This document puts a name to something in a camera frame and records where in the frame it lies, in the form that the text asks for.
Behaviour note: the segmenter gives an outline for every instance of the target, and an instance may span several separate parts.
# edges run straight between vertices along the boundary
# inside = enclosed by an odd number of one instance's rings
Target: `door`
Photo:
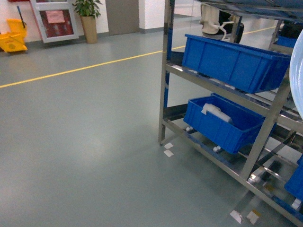
[[[106,0],[109,35],[139,31],[138,0]]]
[[[30,0],[44,43],[79,38],[71,0]]]

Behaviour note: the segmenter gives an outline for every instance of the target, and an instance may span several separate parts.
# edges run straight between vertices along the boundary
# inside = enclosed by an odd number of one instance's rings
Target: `blue storage crate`
[[[303,163],[303,155],[301,155],[301,157],[298,159],[297,163],[298,163],[298,165],[300,165],[301,163]]]
[[[196,35],[185,36],[183,66],[248,93],[279,87],[290,63],[289,55]]]
[[[303,165],[300,164],[289,181],[285,184],[285,189],[294,197],[303,201]]]
[[[297,42],[297,39],[279,36],[278,42],[276,44],[278,44],[280,46],[287,46],[287,47],[294,48],[294,45],[296,42]]]
[[[203,114],[201,111],[205,103],[219,107],[231,117],[234,125],[210,112]],[[189,100],[184,121],[227,152],[236,154],[240,148],[255,141],[264,119],[243,106],[212,94]]]

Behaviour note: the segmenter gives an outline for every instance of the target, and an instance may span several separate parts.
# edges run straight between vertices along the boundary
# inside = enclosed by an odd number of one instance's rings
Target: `metal rack leg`
[[[282,22],[283,22],[283,20],[278,20],[278,23],[276,25],[275,31],[274,31],[273,36],[272,36],[271,41],[270,41],[270,45],[269,45],[269,48],[268,48],[269,50],[272,49],[272,45],[276,41],[276,35],[277,35],[278,31],[279,31],[279,28],[280,28]]]
[[[240,177],[247,180],[250,176],[250,173],[258,160],[261,151],[268,139],[268,136],[275,125],[275,122],[280,114],[288,95],[290,92],[289,77],[287,76],[281,83],[281,86],[276,94],[276,97],[270,107],[270,110],[266,116],[266,119],[261,127],[261,130],[256,138],[256,141],[250,151],[250,155],[247,158],[247,161],[240,173]]]
[[[230,38],[230,43],[234,43],[237,40],[239,29],[241,25],[242,17],[235,17],[234,24],[232,27],[232,35]]]
[[[165,0],[160,116],[159,116],[159,135],[158,135],[158,142],[160,144],[165,138],[165,126],[162,124],[162,120],[163,120],[164,108],[167,108],[168,94],[169,94],[169,72],[166,71],[166,63],[171,58],[174,9],[175,9],[175,0]]]

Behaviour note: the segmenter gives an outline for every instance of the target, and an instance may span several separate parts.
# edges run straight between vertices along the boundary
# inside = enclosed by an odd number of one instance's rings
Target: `mop handle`
[[[22,21],[22,24],[23,24],[23,28],[25,28],[25,24],[24,24],[24,21],[23,21],[23,18],[22,18],[22,14],[21,14],[20,7],[19,7],[19,6],[17,6],[17,9],[18,9],[18,12],[19,12],[20,17],[21,17],[21,21]]]

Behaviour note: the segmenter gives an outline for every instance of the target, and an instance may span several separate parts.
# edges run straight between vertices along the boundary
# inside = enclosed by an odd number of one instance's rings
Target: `plant pot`
[[[94,17],[81,17],[81,23],[88,44],[96,44],[97,39],[97,28],[96,19]]]

